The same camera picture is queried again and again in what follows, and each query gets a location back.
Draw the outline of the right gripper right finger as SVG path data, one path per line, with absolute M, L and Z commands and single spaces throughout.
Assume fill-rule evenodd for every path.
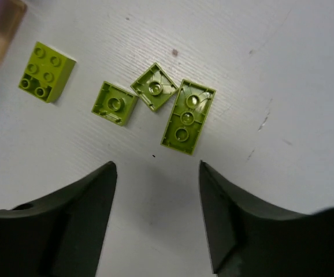
M 334 207 L 306 215 L 266 202 L 199 164 L 215 276 L 334 276 Z

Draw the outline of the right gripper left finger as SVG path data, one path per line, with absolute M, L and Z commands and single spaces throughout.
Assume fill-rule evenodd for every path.
M 0 209 L 0 276 L 95 276 L 117 184 L 107 162 L 82 179 Z

